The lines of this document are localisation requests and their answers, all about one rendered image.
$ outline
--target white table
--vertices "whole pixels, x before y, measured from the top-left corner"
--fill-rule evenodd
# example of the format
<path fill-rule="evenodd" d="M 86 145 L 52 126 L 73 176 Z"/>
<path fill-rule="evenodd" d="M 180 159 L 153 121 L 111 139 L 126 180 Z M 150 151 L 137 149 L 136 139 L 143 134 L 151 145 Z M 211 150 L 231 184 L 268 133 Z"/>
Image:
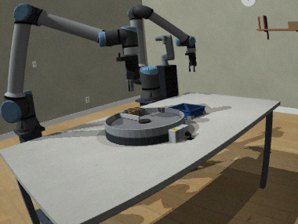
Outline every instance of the white table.
<path fill-rule="evenodd" d="M 189 93 L 144 106 L 205 106 L 188 121 L 192 140 L 120 146 L 104 135 L 104 119 L 0 151 L 19 183 L 32 222 L 31 198 L 53 223 L 98 223 L 158 192 L 219 153 L 266 117 L 260 188 L 266 186 L 272 111 L 280 102 Z"/>

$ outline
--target wooden floor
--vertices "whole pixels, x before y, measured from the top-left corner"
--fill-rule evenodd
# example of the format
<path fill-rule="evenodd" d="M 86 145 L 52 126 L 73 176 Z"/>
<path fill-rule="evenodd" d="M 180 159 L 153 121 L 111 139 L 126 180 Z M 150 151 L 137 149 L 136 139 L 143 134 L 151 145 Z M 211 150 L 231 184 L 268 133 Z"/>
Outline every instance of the wooden floor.
<path fill-rule="evenodd" d="M 130 103 L 124 107 L 136 106 Z M 124 107 L 85 116 L 71 125 L 115 114 Z M 48 127 L 43 135 L 69 127 L 64 122 Z M 259 186 L 264 130 L 265 120 L 197 171 L 102 223 L 298 224 L 298 115 L 274 112 L 271 158 L 263 190 Z M 17 143 L 17 137 L 2 141 L 0 149 Z M 1 157 L 0 179 L 0 224 L 31 223 L 16 179 Z"/>

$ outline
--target round gray turntable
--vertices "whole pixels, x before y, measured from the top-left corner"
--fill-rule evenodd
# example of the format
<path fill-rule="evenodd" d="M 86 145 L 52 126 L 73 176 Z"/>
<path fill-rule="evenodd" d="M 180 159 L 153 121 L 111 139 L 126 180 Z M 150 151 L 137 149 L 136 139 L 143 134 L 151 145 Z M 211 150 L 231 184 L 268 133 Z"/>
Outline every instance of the round gray turntable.
<path fill-rule="evenodd" d="M 128 109 L 104 123 L 110 142 L 125 146 L 147 146 L 169 141 L 169 130 L 184 125 L 184 113 L 173 108 Z"/>

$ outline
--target table leg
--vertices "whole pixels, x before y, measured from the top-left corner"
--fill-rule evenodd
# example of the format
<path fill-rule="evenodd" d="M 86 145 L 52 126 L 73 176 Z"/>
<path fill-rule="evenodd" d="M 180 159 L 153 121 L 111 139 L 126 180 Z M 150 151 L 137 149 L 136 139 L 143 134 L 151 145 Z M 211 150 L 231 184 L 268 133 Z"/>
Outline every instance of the table leg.
<path fill-rule="evenodd" d="M 260 180 L 260 188 L 264 189 L 266 187 L 270 151 L 271 151 L 271 136 L 272 136 L 272 117 L 273 112 L 266 116 L 266 131 L 265 131 L 265 146 L 263 151 L 263 167 L 262 175 Z"/>
<path fill-rule="evenodd" d="M 30 195 L 27 193 L 27 191 L 22 187 L 22 185 L 17 181 L 17 184 L 19 185 L 20 192 L 22 194 L 23 200 L 25 202 L 26 208 L 28 210 L 29 216 L 31 218 L 31 221 L 33 224 L 40 224 L 38 216 L 35 211 L 35 206 L 32 203 L 32 200 L 30 198 Z"/>

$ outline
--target gray wall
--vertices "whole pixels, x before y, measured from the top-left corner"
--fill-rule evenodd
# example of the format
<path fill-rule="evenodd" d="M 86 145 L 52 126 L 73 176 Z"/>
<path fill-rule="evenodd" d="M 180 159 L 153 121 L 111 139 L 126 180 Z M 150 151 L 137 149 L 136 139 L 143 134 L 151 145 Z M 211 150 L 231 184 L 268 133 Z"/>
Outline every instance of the gray wall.
<path fill-rule="evenodd" d="M 113 1 L 31 1 L 26 3 L 47 13 L 105 30 L 129 26 L 127 11 L 141 0 Z M 23 1 L 0 3 L 0 96 L 7 91 L 9 55 L 13 36 L 13 10 Z M 35 112 L 40 122 L 140 95 L 126 87 L 124 62 L 116 62 L 120 45 L 101 48 L 96 42 L 47 27 L 32 26 L 27 52 L 24 90 L 33 92 Z M 89 96 L 90 103 L 85 102 Z M 16 124 L 0 118 L 0 134 Z"/>
<path fill-rule="evenodd" d="M 287 28 L 298 21 L 296 1 L 256 0 L 246 7 L 234 1 L 143 0 L 157 14 L 194 36 L 197 70 L 188 72 L 185 47 L 174 45 L 180 94 L 215 93 L 280 100 L 298 108 L 298 34 L 295 31 L 256 31 L 258 16 L 266 15 L 269 28 Z M 154 37 L 168 34 L 144 21 L 149 65 L 160 64 L 165 53 Z"/>

